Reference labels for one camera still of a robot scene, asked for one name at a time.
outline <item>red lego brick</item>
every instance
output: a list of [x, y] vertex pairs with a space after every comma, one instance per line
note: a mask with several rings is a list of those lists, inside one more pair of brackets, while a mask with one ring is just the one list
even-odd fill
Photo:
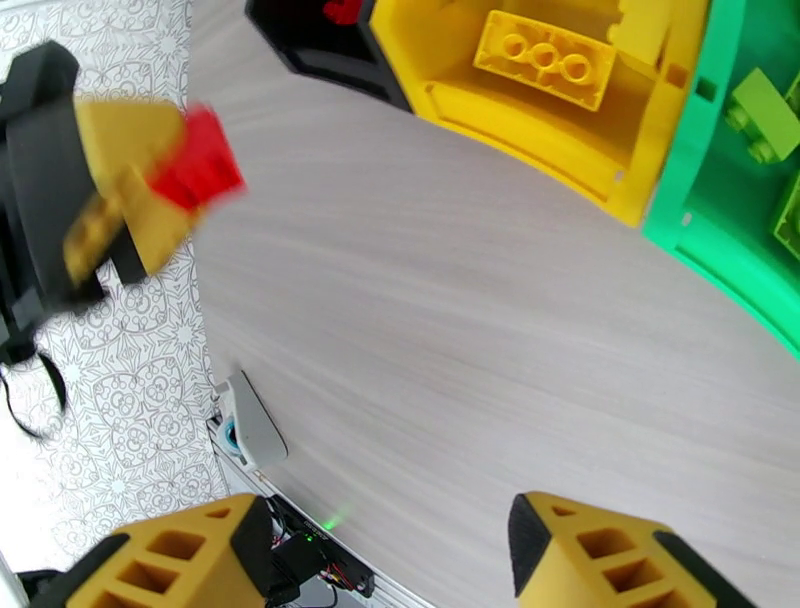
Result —
[[187, 211], [204, 208], [214, 199], [244, 188], [222, 125], [210, 108], [189, 109], [181, 149], [149, 184]]
[[336, 25], [355, 25], [363, 0], [328, 0], [322, 9]]

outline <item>white floor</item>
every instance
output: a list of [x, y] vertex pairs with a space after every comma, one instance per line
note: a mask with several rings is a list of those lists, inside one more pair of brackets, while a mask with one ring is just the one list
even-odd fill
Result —
[[[0, 0], [0, 75], [54, 38], [80, 60], [83, 92], [183, 100], [187, 0], [12, 4]], [[204, 431], [212, 382], [191, 246], [140, 289], [103, 276], [106, 306], [41, 336], [68, 383], [66, 421], [42, 370], [11, 377], [15, 410], [49, 419], [55, 440], [36, 445], [0, 413], [0, 550], [15, 570], [67, 567], [123, 523], [226, 494]]]

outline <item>wood grain surface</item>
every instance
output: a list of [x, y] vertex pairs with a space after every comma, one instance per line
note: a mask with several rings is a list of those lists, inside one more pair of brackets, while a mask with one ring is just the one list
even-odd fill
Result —
[[249, 184], [195, 241], [210, 356], [268, 404], [287, 495], [440, 608], [514, 606], [533, 489], [800, 604], [800, 374], [744, 310], [534, 169], [289, 74], [240, 1], [196, 0], [189, 90]]

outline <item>white device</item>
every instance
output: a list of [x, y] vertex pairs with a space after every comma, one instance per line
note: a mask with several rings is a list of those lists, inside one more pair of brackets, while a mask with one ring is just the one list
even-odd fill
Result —
[[0, 553], [0, 606], [8, 608], [26, 608], [28, 595], [17, 575], [8, 567], [3, 554]]
[[277, 464], [289, 455], [278, 429], [244, 372], [217, 387], [222, 424], [216, 442], [250, 472]]

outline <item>lime green lego brick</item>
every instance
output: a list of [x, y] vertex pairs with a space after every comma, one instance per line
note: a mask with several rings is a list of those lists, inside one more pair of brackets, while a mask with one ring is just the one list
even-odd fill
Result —
[[792, 108], [792, 112], [794, 112], [795, 115], [800, 114], [800, 72], [794, 77], [792, 86], [786, 91], [784, 99], [786, 99], [786, 103], [789, 104], [789, 107]]
[[783, 194], [772, 233], [800, 260], [800, 171], [795, 172]]
[[725, 120], [744, 131], [750, 155], [760, 163], [784, 161], [800, 145], [800, 120], [760, 68], [733, 90]]

